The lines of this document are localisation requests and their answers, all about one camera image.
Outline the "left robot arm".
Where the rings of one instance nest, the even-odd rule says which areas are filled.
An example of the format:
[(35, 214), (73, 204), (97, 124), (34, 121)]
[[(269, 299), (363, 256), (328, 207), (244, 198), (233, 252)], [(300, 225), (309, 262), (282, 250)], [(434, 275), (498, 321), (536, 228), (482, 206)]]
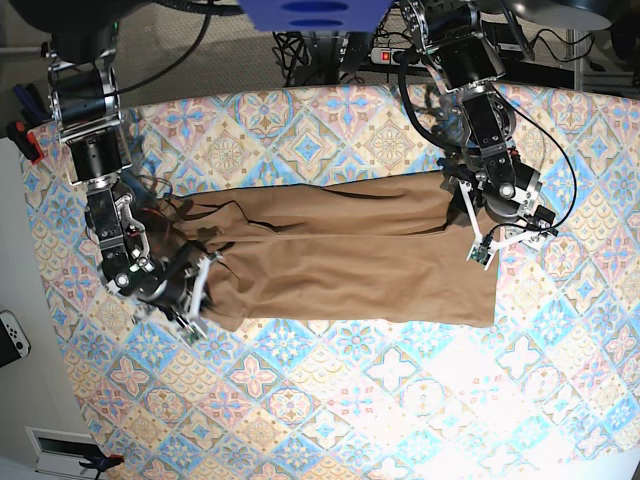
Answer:
[[(555, 213), (538, 202), (538, 170), (524, 164), (512, 144), (515, 110), (493, 83), (505, 73), (471, 3), (436, 12), (423, 1), (402, 1), (411, 46), (396, 58), (402, 104), (418, 133), (447, 154), (443, 168), (455, 185), (454, 203), (466, 210), (474, 233), (468, 259), (489, 268), (497, 253), (517, 243), (554, 235)], [(462, 115), (461, 140), (452, 142), (422, 126), (406, 76), (424, 63), (438, 88)]]

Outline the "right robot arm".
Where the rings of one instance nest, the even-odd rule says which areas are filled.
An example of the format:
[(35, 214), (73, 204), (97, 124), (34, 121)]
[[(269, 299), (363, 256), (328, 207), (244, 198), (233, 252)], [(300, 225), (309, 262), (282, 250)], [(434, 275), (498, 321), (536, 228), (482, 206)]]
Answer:
[(58, 139), (70, 149), (75, 173), (71, 184), (86, 188), (85, 216), (102, 255), (99, 273), (112, 293), (160, 310), (174, 322), (187, 345), (207, 336), (201, 316), (206, 280), (214, 256), (197, 263), (187, 242), (172, 257), (153, 253), (149, 231), (139, 214), (149, 212), (150, 194), (137, 181), (122, 181), (131, 167), (122, 146), (122, 114), (113, 68), (118, 22), (139, 1), (64, 1), (54, 12), (48, 82)]

